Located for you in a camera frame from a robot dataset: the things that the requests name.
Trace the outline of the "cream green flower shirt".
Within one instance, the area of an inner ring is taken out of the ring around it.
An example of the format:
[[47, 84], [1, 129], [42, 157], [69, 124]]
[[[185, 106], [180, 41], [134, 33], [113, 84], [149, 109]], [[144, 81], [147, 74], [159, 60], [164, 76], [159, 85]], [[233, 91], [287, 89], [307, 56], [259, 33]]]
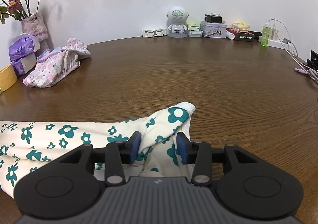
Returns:
[[124, 165], [126, 177], [189, 178], [191, 170], [181, 163], [176, 136], [179, 131], [190, 135], [195, 110], [181, 102], [148, 117], [115, 123], [1, 121], [1, 189], [12, 196], [22, 177], [76, 147], [126, 142], [136, 131], [141, 143], [137, 157]]

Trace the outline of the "green spray bottle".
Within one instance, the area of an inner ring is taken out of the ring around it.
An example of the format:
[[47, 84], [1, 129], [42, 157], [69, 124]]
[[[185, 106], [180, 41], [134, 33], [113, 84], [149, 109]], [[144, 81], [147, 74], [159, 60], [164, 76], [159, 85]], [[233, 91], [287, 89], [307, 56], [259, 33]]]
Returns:
[[267, 47], [269, 42], [269, 34], [270, 34], [270, 23], [267, 20], [263, 25], [262, 35], [261, 35], [261, 46]]

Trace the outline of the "yellow mug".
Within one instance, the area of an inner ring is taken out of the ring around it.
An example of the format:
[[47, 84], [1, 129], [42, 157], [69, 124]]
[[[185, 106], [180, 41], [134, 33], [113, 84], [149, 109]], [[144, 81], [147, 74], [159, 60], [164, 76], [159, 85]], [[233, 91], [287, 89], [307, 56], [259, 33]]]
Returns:
[[12, 87], [17, 82], [17, 76], [15, 74], [12, 64], [5, 66], [0, 71], [0, 90], [4, 92]]

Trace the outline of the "black phone stand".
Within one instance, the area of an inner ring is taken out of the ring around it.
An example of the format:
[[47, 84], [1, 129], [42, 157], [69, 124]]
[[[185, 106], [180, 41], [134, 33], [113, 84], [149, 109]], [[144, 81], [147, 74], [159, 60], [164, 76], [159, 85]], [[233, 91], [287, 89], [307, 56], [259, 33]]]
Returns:
[[311, 50], [310, 51], [310, 59], [307, 59], [307, 66], [314, 69], [315, 71], [318, 70], [318, 53]]

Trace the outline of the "black small device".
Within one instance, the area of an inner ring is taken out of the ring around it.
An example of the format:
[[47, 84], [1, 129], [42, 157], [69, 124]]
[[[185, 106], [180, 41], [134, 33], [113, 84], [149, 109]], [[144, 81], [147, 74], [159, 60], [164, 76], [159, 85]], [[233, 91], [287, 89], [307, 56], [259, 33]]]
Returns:
[[220, 14], [205, 14], [204, 21], [209, 23], [222, 23], [222, 16]]

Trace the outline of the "black red box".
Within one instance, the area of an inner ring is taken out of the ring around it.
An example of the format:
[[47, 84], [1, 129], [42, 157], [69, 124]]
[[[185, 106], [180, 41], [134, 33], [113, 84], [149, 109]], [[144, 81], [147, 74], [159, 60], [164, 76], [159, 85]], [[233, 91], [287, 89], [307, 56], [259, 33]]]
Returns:
[[255, 35], [249, 32], [237, 32], [230, 28], [227, 28], [227, 31], [234, 34], [235, 41], [253, 42], [255, 40]]

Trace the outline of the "lower purple tissue pack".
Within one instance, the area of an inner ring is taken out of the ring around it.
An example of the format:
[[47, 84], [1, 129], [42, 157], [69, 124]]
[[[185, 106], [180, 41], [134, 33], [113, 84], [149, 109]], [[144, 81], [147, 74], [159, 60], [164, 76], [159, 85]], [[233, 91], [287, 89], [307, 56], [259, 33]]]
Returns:
[[37, 60], [34, 53], [20, 58], [11, 63], [14, 72], [17, 76], [25, 75], [36, 66]]

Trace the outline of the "white power strip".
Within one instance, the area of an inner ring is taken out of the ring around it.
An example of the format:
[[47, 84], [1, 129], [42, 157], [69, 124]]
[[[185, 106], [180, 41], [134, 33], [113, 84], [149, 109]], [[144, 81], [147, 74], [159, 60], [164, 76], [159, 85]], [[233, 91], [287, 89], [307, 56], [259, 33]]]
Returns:
[[284, 42], [280, 42], [279, 40], [271, 40], [271, 39], [268, 40], [267, 47], [287, 49], [287, 50], [294, 48], [294, 46], [290, 43], [286, 44]]

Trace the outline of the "purple tissue pack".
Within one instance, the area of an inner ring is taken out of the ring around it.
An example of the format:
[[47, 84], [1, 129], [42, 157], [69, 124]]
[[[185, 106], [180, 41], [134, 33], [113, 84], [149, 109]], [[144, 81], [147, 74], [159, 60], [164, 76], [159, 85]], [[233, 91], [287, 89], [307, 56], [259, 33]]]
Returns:
[[25, 75], [36, 66], [37, 60], [34, 53], [20, 58], [11, 63], [14, 72], [17, 76]]
[[38, 37], [23, 33], [10, 41], [8, 48], [10, 61], [17, 61], [21, 58], [35, 53], [40, 49]]

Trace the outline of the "white tube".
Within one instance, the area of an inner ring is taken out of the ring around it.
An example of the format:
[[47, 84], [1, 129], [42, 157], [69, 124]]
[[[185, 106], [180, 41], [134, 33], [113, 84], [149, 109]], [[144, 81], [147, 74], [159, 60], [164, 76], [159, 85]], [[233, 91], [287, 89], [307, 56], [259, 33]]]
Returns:
[[226, 37], [229, 39], [229, 40], [234, 40], [235, 39], [235, 34], [231, 33], [230, 31], [226, 31]]

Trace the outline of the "yellow sticky notes stack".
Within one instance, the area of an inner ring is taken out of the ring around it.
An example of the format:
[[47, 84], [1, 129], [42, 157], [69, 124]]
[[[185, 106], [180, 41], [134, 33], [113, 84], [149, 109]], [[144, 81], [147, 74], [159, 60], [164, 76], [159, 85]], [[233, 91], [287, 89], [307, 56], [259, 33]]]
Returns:
[[235, 22], [231, 25], [231, 28], [236, 32], [250, 31], [250, 25], [244, 22]]

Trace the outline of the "grey tin box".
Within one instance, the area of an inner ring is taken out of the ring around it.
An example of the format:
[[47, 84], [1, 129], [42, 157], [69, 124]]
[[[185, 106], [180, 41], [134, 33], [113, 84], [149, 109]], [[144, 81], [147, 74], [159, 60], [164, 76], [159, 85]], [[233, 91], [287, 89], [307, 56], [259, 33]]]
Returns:
[[226, 24], [201, 21], [200, 30], [205, 38], [226, 38]]

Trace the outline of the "purple fuzzy vase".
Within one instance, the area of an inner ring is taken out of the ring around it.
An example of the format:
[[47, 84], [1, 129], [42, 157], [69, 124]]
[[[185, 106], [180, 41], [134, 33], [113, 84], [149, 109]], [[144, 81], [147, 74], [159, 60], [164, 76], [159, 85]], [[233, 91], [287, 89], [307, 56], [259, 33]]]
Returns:
[[48, 38], [48, 29], [45, 25], [42, 13], [32, 14], [30, 17], [23, 19], [21, 21], [21, 28], [23, 33], [38, 38], [42, 51], [49, 49], [46, 41]]

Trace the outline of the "upper purple tissue pack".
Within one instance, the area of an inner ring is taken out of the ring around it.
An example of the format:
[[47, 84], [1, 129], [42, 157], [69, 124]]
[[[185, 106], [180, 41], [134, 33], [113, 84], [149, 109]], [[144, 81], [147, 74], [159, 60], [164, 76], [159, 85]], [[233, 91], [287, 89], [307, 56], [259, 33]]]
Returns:
[[21, 58], [35, 53], [40, 49], [38, 37], [23, 33], [10, 41], [8, 48], [10, 61], [17, 61]]

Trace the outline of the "pink floral storage bag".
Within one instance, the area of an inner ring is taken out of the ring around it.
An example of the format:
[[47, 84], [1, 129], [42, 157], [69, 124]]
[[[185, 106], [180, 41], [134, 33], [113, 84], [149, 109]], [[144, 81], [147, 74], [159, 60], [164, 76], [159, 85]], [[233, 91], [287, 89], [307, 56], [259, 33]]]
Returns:
[[80, 67], [80, 61], [90, 57], [87, 45], [70, 38], [64, 47], [48, 49], [37, 57], [35, 69], [23, 79], [28, 87], [52, 87]]

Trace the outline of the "green white card stack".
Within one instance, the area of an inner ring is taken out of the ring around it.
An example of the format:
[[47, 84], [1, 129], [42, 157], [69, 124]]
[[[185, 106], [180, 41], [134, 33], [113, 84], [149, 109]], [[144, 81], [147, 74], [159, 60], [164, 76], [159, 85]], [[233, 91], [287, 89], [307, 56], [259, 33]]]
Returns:
[[197, 24], [187, 24], [188, 37], [201, 38], [203, 36], [203, 31], [200, 30]]

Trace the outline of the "white astronaut figure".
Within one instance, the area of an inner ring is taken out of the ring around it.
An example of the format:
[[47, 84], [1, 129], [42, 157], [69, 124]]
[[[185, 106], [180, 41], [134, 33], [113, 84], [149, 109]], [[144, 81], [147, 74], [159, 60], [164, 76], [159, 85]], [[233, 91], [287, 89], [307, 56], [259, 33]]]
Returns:
[[189, 17], [188, 12], [181, 6], [173, 6], [167, 12], [167, 18], [170, 22], [168, 26], [168, 36], [171, 38], [185, 38], [188, 36], [188, 27], [186, 21]]

